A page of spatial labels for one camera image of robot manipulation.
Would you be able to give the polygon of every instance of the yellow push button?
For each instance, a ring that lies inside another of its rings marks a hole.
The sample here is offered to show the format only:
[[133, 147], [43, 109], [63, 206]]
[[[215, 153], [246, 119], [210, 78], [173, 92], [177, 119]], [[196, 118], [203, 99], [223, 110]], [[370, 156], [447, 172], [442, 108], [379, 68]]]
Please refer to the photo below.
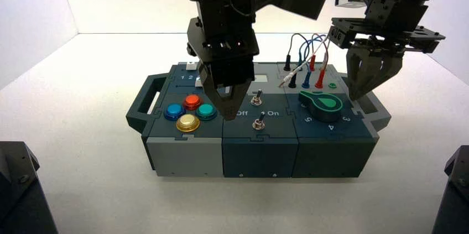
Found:
[[181, 132], [190, 133], [200, 126], [200, 120], [192, 114], [182, 115], [176, 122], [176, 128]]

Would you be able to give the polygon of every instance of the blue plug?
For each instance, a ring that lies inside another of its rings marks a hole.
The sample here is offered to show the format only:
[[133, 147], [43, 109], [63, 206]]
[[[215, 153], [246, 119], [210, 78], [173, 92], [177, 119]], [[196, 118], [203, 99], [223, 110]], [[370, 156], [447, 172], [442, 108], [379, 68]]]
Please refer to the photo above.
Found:
[[305, 81], [303, 82], [303, 84], [301, 84], [302, 88], [304, 88], [304, 89], [309, 88], [309, 77], [310, 76], [311, 76], [311, 71], [308, 71], [308, 73], [306, 74], [306, 77], [305, 77]]

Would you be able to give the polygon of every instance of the white backdrop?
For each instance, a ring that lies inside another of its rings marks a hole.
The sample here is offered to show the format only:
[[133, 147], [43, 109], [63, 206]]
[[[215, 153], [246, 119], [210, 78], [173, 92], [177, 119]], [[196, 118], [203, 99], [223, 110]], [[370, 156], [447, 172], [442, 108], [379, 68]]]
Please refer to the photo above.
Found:
[[0, 0], [0, 89], [76, 33], [67, 0]]
[[[186, 32], [197, 16], [189, 0], [70, 0], [80, 33]], [[344, 9], [327, 0], [318, 21], [273, 6], [257, 13], [256, 32], [327, 32], [333, 16], [363, 16], [364, 9]]]
[[[195, 3], [189, 0], [69, 1], [80, 33], [184, 33], [189, 19], [197, 15]], [[466, 1], [430, 0], [427, 4], [430, 8], [421, 24], [448, 37], [432, 57], [469, 84]], [[254, 29], [257, 33], [327, 32], [332, 17], [363, 17], [363, 12], [334, 7], [333, 0], [327, 0], [320, 18], [312, 21], [269, 6], [257, 13]]]

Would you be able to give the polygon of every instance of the blue push button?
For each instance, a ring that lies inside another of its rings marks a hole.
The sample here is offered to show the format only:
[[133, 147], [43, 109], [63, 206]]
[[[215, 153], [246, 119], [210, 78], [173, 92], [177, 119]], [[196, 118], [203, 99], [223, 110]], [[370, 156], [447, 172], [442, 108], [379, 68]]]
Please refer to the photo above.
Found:
[[203, 104], [197, 109], [195, 114], [199, 119], [209, 121], [217, 117], [217, 110], [210, 104]]
[[166, 111], [164, 112], [164, 117], [170, 121], [177, 121], [179, 117], [186, 113], [186, 109], [184, 109], [181, 105], [173, 103], [170, 104]]

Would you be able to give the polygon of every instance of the handle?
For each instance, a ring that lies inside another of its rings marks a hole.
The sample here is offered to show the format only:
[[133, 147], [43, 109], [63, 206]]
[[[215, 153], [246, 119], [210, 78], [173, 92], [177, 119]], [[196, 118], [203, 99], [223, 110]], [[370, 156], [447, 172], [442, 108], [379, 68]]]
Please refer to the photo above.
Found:
[[152, 115], [147, 114], [157, 92], [161, 92], [169, 74], [150, 75], [143, 83], [126, 118], [130, 127], [142, 133]]

